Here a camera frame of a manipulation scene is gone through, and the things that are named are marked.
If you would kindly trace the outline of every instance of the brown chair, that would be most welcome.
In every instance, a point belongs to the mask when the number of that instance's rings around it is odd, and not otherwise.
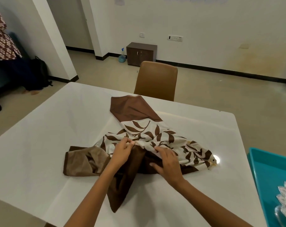
[[[157,62],[143,61],[134,94],[174,101],[178,68]]]

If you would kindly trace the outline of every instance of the plastic tray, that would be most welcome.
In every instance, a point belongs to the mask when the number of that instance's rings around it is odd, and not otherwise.
[[[250,148],[247,155],[261,206],[269,227],[280,227],[274,208],[280,203],[276,195],[278,186],[286,181],[286,157],[257,148]]]

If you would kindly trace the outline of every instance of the floor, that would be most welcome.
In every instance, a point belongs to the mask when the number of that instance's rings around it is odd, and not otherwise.
[[[139,68],[115,57],[98,61],[94,54],[69,51],[78,83],[133,93]],[[243,144],[286,156],[286,85],[238,76],[178,68],[175,101],[231,112]],[[0,135],[43,103],[65,84],[54,81],[38,95],[22,88],[0,96]],[[0,227],[42,227],[44,222],[0,202]]]

